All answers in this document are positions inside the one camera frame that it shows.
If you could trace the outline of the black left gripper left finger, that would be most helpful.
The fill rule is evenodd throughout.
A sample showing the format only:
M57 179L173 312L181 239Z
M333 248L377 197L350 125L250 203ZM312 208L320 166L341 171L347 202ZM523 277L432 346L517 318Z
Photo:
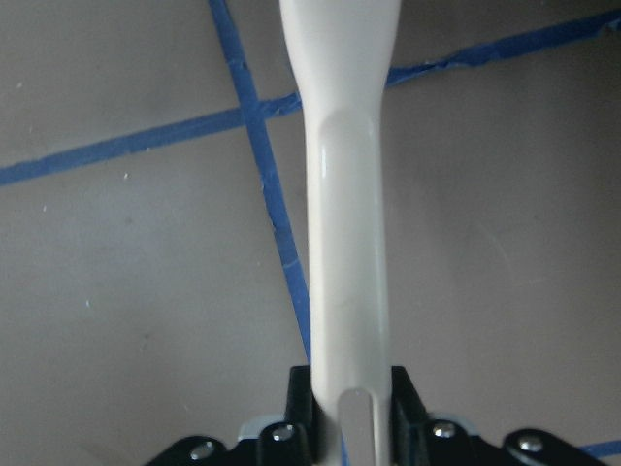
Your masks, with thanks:
M304 427L311 464L318 465L321 459L322 413L312 391L310 365L290 369L284 420Z

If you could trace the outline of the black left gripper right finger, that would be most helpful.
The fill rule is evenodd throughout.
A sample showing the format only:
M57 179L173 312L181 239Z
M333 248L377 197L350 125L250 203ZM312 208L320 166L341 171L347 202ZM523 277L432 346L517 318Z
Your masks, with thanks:
M395 465L428 465L424 427L430 419L404 366L391 368L391 449Z

